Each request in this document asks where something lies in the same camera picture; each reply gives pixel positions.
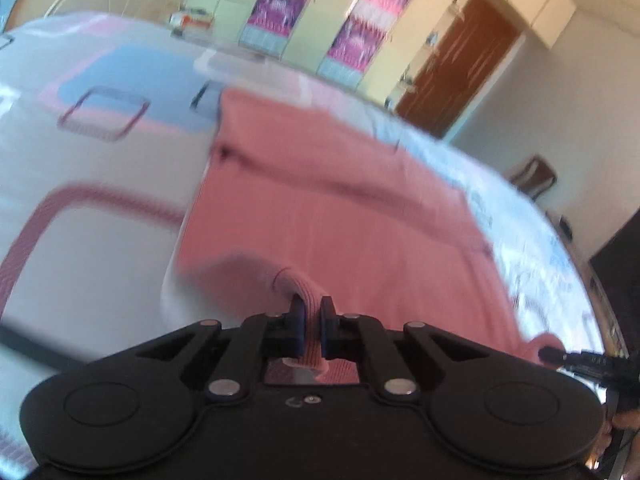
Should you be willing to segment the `person's right hand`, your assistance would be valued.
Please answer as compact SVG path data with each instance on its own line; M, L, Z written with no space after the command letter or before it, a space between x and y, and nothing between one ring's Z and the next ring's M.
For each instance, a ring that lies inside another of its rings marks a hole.
M614 415L608 423L608 432L616 430L631 430L634 438L628 445L629 453L623 477L625 479L637 480L639 478L639 450L640 450L640 414L638 408L628 412L618 413Z

